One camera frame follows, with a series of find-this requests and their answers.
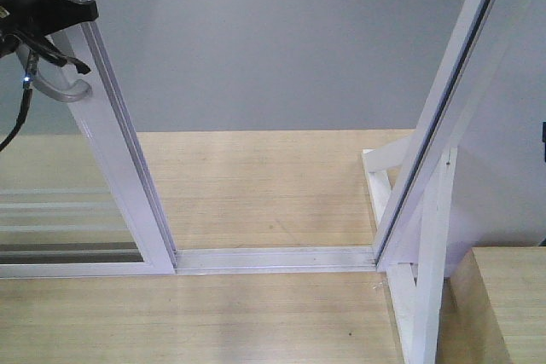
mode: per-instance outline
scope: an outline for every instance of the wooden platform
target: wooden platform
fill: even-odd
[[[373,214],[360,157],[409,130],[141,133],[182,249],[358,246]]]
[[[451,277],[474,362],[546,356],[546,248],[474,248]]]
[[[0,362],[399,364],[381,274],[0,281]]]

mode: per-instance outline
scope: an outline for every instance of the sliding glass door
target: sliding glass door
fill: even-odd
[[[165,215],[96,23],[52,40],[91,72],[38,63],[26,124],[0,152],[0,277],[173,273]],[[28,52],[0,60],[2,139]]]

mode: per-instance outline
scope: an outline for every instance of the glass panel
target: glass panel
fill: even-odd
[[[15,55],[0,60],[2,140],[19,112],[23,74]],[[68,105],[34,90],[26,123],[0,153],[0,264],[141,261]]]

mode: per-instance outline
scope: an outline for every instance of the white wooden leg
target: white wooden leg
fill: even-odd
[[[405,364],[410,364],[411,341],[415,313],[415,282],[409,263],[393,264],[386,269],[391,291],[392,308]]]
[[[379,226],[386,203],[391,196],[391,183],[386,170],[402,164],[410,144],[411,136],[405,136],[395,142],[376,149],[364,149],[362,162],[368,192],[374,212],[375,226]]]
[[[434,364],[456,148],[445,151],[423,197],[411,364]]]

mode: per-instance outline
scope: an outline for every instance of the black cable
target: black cable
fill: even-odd
[[[3,149],[9,145],[9,143],[15,138],[15,136],[19,133],[20,128],[25,123],[28,109],[31,106],[31,99],[32,89],[29,88],[24,90],[23,98],[20,101],[19,115],[17,116],[17,120],[15,121],[15,127],[11,130],[8,136],[6,136],[2,143],[0,143],[0,152],[2,152]]]
[[[8,136],[0,143],[0,152],[2,152],[10,142],[19,134],[19,131],[26,121],[26,115],[31,107],[32,100],[32,80],[36,75],[38,67],[38,53],[31,50],[28,54],[26,62],[25,79],[23,80],[23,97],[20,100],[19,114],[15,120],[14,128],[9,132]]]

